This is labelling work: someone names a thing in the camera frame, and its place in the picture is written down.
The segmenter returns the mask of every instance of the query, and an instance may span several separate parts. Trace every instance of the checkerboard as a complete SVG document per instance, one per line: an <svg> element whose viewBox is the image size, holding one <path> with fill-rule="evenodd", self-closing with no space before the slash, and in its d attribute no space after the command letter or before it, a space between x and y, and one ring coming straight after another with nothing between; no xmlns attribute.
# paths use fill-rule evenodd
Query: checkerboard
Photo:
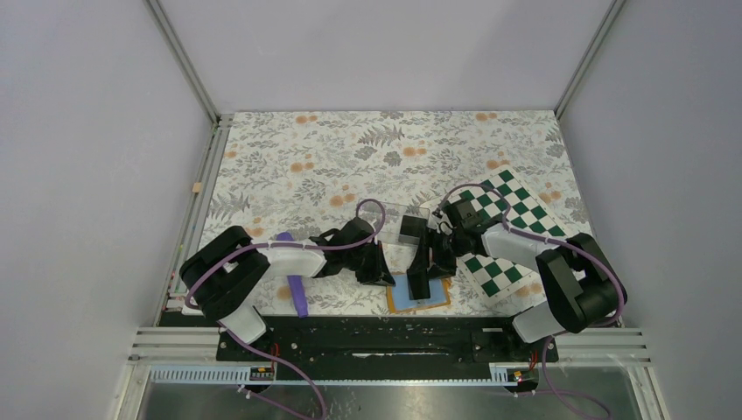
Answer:
<svg viewBox="0 0 742 420"><path fill-rule="evenodd" d="M497 189L510 203L512 210L507 220L515 227L531 230L541 235L564 237L572 233L550 212L546 204L532 193L515 172L504 167L496 176L481 184ZM460 199L472 202L474 209L485 219L502 213L506 204L494 194L480 188L469 188L452 195L449 202ZM534 271L502 258L480 255L464 255L458 267L477 292L490 303L497 302L520 289L528 280L538 277Z"/></svg>

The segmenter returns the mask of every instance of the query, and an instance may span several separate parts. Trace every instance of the gray leaf pattern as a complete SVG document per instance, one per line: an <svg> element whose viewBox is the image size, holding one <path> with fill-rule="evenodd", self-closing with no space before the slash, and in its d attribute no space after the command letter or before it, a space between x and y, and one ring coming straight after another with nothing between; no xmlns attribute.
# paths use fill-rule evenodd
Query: gray leaf pattern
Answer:
<svg viewBox="0 0 742 420"><path fill-rule="evenodd" d="M402 162L402 158L399 156L399 153L395 151L389 151L386 155L384 155L384 162L388 163L389 166L399 166L399 164Z"/></svg>
<svg viewBox="0 0 742 420"><path fill-rule="evenodd" d="M390 128L387 125L381 127L372 127L368 129L363 137L358 139L360 144L372 144L374 146L384 147L390 145L394 141L400 141L404 137L402 129L397 129L396 125Z"/></svg>
<svg viewBox="0 0 742 420"><path fill-rule="evenodd" d="M549 156L553 156L554 158L560 158L563 153L564 146L562 146L560 143L554 143L546 148L546 154Z"/></svg>
<svg viewBox="0 0 742 420"><path fill-rule="evenodd" d="M199 245L232 225L256 242L284 231L303 240L342 227L365 198L430 208L508 165L560 219L590 231L550 111L236 113ZM248 301L262 314L295 313L280 298L286 286L264 278ZM304 288L312 315L389 314L384 288L361 286L352 272L307 278ZM418 315L512 315L534 304L514 294L487 306L463 275L450 293L451 305Z"/></svg>
<svg viewBox="0 0 742 420"><path fill-rule="evenodd" d="M360 149L356 150L353 156L357 157L360 160L368 160L368 158L371 158L371 155L376 153L376 149L374 149L371 146L363 146Z"/></svg>

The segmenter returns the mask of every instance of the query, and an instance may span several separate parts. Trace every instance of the purple cable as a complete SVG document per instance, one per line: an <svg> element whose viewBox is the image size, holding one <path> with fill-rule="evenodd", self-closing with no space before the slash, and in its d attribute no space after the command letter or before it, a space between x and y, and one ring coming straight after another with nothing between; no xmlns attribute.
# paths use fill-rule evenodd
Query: purple cable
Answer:
<svg viewBox="0 0 742 420"><path fill-rule="evenodd" d="M232 340L236 341L240 346L245 347L245 349L249 350L250 352L252 352L254 354L257 354L258 356L264 357L264 358L266 358L266 359L268 359L270 361L277 361L278 363L281 363L282 365L288 366L289 368L291 368L291 370L293 370L294 372L296 372L297 374L299 374L299 376L301 376L305 381L307 381L307 383L309 383L309 386L311 387L311 390L314 391L314 394L317 395L317 398L319 399L319 406L322 408L322 416L321 417L308 417L308 416L305 416L303 414L297 413L293 409L290 409L290 408L286 407L285 405L281 404L280 402L273 401L273 400L271 400L268 397L265 397L265 396L260 395L260 394L256 394L254 392L247 391L248 396L254 396L255 398L257 398L257 399L259 399L261 401L265 401L266 403L268 403L268 404L270 404L270 405L272 405L274 407L277 407L277 408L279 408L279 409L281 409L283 411L286 411L289 414L292 414L295 417L298 417L298 418L301 418L301 419L304 419L304 420L322 420L324 418L327 418L327 404L325 404L325 398L322 397L322 393L319 392L319 388L317 388L317 385L314 383L314 381L312 381L312 379L309 377L308 374L305 374L304 371L302 371L300 368L298 368L296 365L294 365L290 361L281 359L280 357L272 356L272 355L270 355L268 353L261 352L260 350L252 347L250 344L242 341L239 337L237 337L237 335L235 333L229 331L228 329L227 329L227 334L229 334L229 336L232 337Z"/></svg>
<svg viewBox="0 0 742 420"><path fill-rule="evenodd" d="M575 247L574 245L572 245L572 244L570 244L570 243L568 243L566 241L560 241L560 240L555 239L555 238L549 238L548 236L543 236L543 235L540 235L540 234L535 234L533 232L529 232L529 231L526 231L526 230L521 230L521 229L519 229L517 227L510 226L510 222L508 221L508 213L510 213L510 210L512 209L512 207L510 206L510 203L508 203L508 201L505 199L505 197L499 191L497 191L496 189L492 188L491 186L489 186L489 185L483 185L483 184L462 184L462 185L455 186L452 190L450 190L443 197L443 199L441 200L441 202L438 205L438 207L436 207L435 212L440 212L441 208L443 207L443 205L445 204L445 202L448 200L448 198L451 196L451 194L453 194L454 191L456 191L458 189L461 189L461 188L465 188L465 187L478 187L478 188L481 188L481 189L483 189L483 190L485 190L485 191L487 191L489 193L493 193L494 195L496 195L498 198L500 198L505 203L505 206L506 206L505 207L505 211L502 212L502 226L504 226L505 229L507 229L508 232L513 232L516 235L522 236L524 238L532 239L534 241L547 242L547 243L551 243L553 245L559 245L559 246L565 247L565 248L569 249L572 252L575 252L577 254L580 254L581 256L583 256L584 258L586 258L588 261L590 261L591 263L593 263L596 266L598 266L598 268L601 271L603 271L608 276L608 279L613 284L613 287L616 288L616 294L619 297L619 304L616 307L616 313L613 314L612 317L607 318L607 319L605 319L603 321L599 321L598 323L595 324L595 326L607 326L607 325L610 325L610 324L612 324L613 322L615 322L615 321L617 321L619 319L619 317L621 316L621 313L624 311L624 305L626 304L626 302L624 301L624 292L621 289L621 286L620 286L620 283L619 283L619 279L616 277L616 275L613 274L613 272L610 269L608 269L608 267L606 267L606 265L603 264L598 258L590 255L589 253L583 251L582 249L580 249L578 247Z"/></svg>
<svg viewBox="0 0 742 420"><path fill-rule="evenodd" d="M560 332L560 333L555 334L555 335L561 335L561 334L564 334L564 333L566 333L566 332ZM613 413L611 413L611 410L604 403L602 403L598 398L596 398L596 397L594 397L592 395L583 394L581 392L559 390L559 389L556 389L554 387L554 384L553 383L551 383L551 379L549 378L549 375L546 373L546 352L549 351L549 343L553 339L554 339L554 336L549 336L549 337L546 338L546 340L543 342L543 350L541 352L541 355L542 355L542 357L541 357L541 370L543 372L543 379L545 379L546 380L546 384L549 385L549 390L545 390L545 391L543 391L543 393L554 394L556 396L556 398L558 398L559 401L561 401L562 404L564 404L564 407L570 409L571 412L577 414L578 416L580 416L582 418L586 418L588 420L612 420L613 419ZM595 416L591 416L591 415L585 413L581 409L578 409L574 405L570 404L570 402L567 401L563 397L563 396L568 396L568 395L579 396L579 397L585 398L587 400L590 400L590 401L596 403L601 409L603 409L608 414L608 416L606 416L606 417L595 417Z"/></svg>
<svg viewBox="0 0 742 420"><path fill-rule="evenodd" d="M321 251L341 251L343 249L355 248L355 247L358 247L360 245L363 245L366 242L372 241L382 231L382 228L384 227L384 223L386 223L386 221L387 221L387 211L384 208L384 205L378 199L363 199L355 207L355 216L356 217L358 217L358 212L361 210L361 206L363 206L364 203L368 203L368 202L375 203L381 209L381 223L379 224L379 227L377 227L376 230L368 238L361 239L360 241L357 241L357 242L354 242L354 243L350 243L348 245L338 245L338 246L334 246L334 247L327 247L327 246L320 247L318 245L307 245L306 246L306 249L319 249ZM185 295L185 302L184 302L185 306L187 306L187 307L189 307L191 309L195 309L195 310L198 310L199 309L199 307L197 305L191 304L191 299L193 298L193 293L195 293L201 287L201 285L213 273L215 273L217 270L221 269L221 267L223 267L224 264L226 264L226 263L234 260L235 257L240 256L240 255L242 255L242 254L244 254L246 252L249 252L249 251L251 251L253 249L267 248L269 246L273 246L273 247L286 247L286 248L304 248L305 247L304 244L302 244L300 242L278 242L278 243L273 243L272 245L269 244L269 243L253 243L251 245L248 245L247 247L239 248L239 249L233 251L231 254L225 256L224 258L222 258L221 261L219 261L216 264L214 264L212 268L208 269L206 271L206 273L204 273L203 276L201 276L196 281L196 283L193 284L193 287L191 287L188 290L188 294Z"/></svg>
<svg viewBox="0 0 742 420"><path fill-rule="evenodd" d="M613 284L613 287L616 288L616 294L619 297L619 304L616 307L616 313L614 313L612 317L607 318L607 319L605 319L603 321L599 321L599 322L595 323L595 326L607 326L607 325L610 325L610 324L612 324L613 322L615 322L616 320L619 319L619 317L621 316L621 313L624 311L624 305L626 304L626 302L624 300L624 293L623 293L623 290L621 289L621 286L620 286L620 283L619 283L619 279L616 277L616 275L613 274L613 272L610 271L608 269L608 267L606 267L606 265L603 264L598 258L590 255L589 253L583 251L580 248L575 247L574 245L571 245L570 243L568 243L566 241L560 241L558 239L549 238L548 236L543 236L543 235L540 235L540 234L535 234L535 233L532 233L532 232L521 230L521 229L519 229L517 227L511 227L510 226L510 223L508 222L508 213L510 213L510 210L512 209L512 207L510 206L510 203L508 203L508 201L505 199L505 197L499 191L497 191L495 188L493 188L493 187L491 187L489 185L483 185L483 184L462 184L462 185L455 186L455 187L453 187L452 190L450 190L443 197L443 199L441 200L440 204L438 204L438 206L436 207L436 210L435 210L434 213L439 213L440 212L441 208L443 208L443 205L445 204L446 201L448 201L448 198L451 196L451 194L453 194L454 191L456 191L458 189L461 189L461 188L466 188L466 187L478 187L478 188L481 188L481 189L483 189L486 192L493 193L494 195L496 195L498 198L500 198L505 203L505 206L506 206L505 207L505 211L502 212L502 226L504 226L505 229L507 229L508 232L513 232L516 235L519 235L519 236L522 236L524 238L528 238L528 239L531 239L531 240L534 240L534 241L547 242L547 243L551 243L551 244L554 244L554 245L559 245L559 246L565 247L565 248L569 249L572 252L575 252L577 254L580 254L584 258L587 258L591 263L597 265L598 268L601 271L603 271L608 276L608 279ZM557 333L555 335L560 335L560 334L564 334L564 333L566 333L566 331L559 332L559 333ZM586 418L588 420L610 420L610 419L612 419L613 418L613 414L608 409L608 407L605 404L603 404L600 400L598 400L597 398L595 398L594 396L583 394L583 393L579 393L579 392L574 392L574 391L560 391L560 390L557 390L556 388L554 388L554 385L551 383L551 380L549 379L549 375L546 373L546 352L549 351L549 343L553 339L554 339L554 336L549 336L549 337L547 337L547 339L544 341L544 344L543 344L542 361L541 361L542 365L541 366L542 366L542 370L543 370L543 377L544 377L544 379L546 379L546 383L549 385L549 390L542 391L541 393L542 394L546 394L546 393L554 394L556 396L556 398L558 398L559 401L561 401L562 404L564 404L565 407L567 407L568 409L570 409L570 411L572 411L573 413L577 414L578 416L581 416L581 417ZM600 406L600 408L602 408L603 410L605 410L605 412L608 413L608 417L590 416L590 415L586 414L585 412L577 409L572 404L570 404L566 399L564 399L563 395L573 395L573 396L580 396L580 397L586 398L586 399L588 399L588 400L596 403L598 406Z"/></svg>
<svg viewBox="0 0 742 420"><path fill-rule="evenodd" d="M381 209L381 222L379 223L379 226L376 228L376 230L368 238L361 239L360 241L357 241L357 242L354 242L354 243L351 243L351 244L348 244L348 245L339 245L339 246L335 246L335 247L320 247L320 246L317 246L317 245L307 245L306 248L307 249L319 249L319 250L322 250L322 251L340 251L340 250L343 250L343 249L355 248L355 247L358 247L360 245L363 245L364 243L367 243L369 241L372 241L382 231L382 228L384 227L384 223L386 223L386 221L387 221L387 211L384 208L384 205L379 200L377 200L377 199L363 199L355 207L355 216L356 217L358 217L358 213L361 210L361 206L363 206L363 204L368 203L368 202L375 203ZM185 295L185 306L187 306L187 307L189 307L191 309L199 309L198 306L195 306L195 305L192 305L191 304L191 299L193 298L193 293L195 293L199 289L199 287L201 287L201 285L213 273L215 273L217 270L219 270L221 267L223 267L224 264L226 264L229 261L233 260L236 256L239 256L241 254L244 254L246 252L249 252L249 251L251 251L253 249L267 248L268 246L270 246L270 244L268 244L268 243L254 243L254 244L248 245L247 247L239 248L239 249L233 251L231 254L225 256L224 258L222 258L221 261L217 262L212 268L208 269L206 271L206 273L204 273L199 278L199 280L197 280L196 283L193 284L193 287L188 291L188 294ZM275 246L275 247L287 247L287 248L304 248L305 247L304 244L298 243L298 242L279 242L279 243L274 243L272 246ZM312 379L309 377L308 374L304 373L301 369L299 369L297 366L295 366L294 364L292 364L291 362L289 362L287 360L281 359L280 357L271 356L268 353L261 352L260 350L252 347L248 343L242 341L233 332L229 331L229 329L227 329L227 333L232 337L232 339L235 342L237 342L240 346L244 347L246 350L248 350L248 351L250 351L250 352L252 352L254 354L257 354L257 355L259 355L261 357L264 357L264 358L266 358L266 359L268 359L270 361L277 361L278 363L281 363L281 364L283 364L285 366L288 366L294 372L296 372L297 374L299 374L299 376L301 376L305 381L307 381L307 383L309 383L309 386L311 387L311 389L317 395L317 398L319 398L319 405L322 407L322 417L308 417L308 416L304 416L303 414L299 414L296 411L294 411L293 409L290 409L290 408L286 407L285 405L282 405L280 402L273 401L273 400L269 399L268 397L262 396L260 394L250 393L248 391L248 395L249 396L255 396L259 400L265 401L266 403L268 403L270 405L273 405L274 407L278 407L279 409L284 410L287 413L290 413L293 416L298 417L298 418L302 418L304 420L321 420L321 419L324 419L324 418L327 417L327 406L325 404L325 398L322 397L322 393L319 392L319 388L317 388L317 385L314 384L314 382L312 381Z"/></svg>

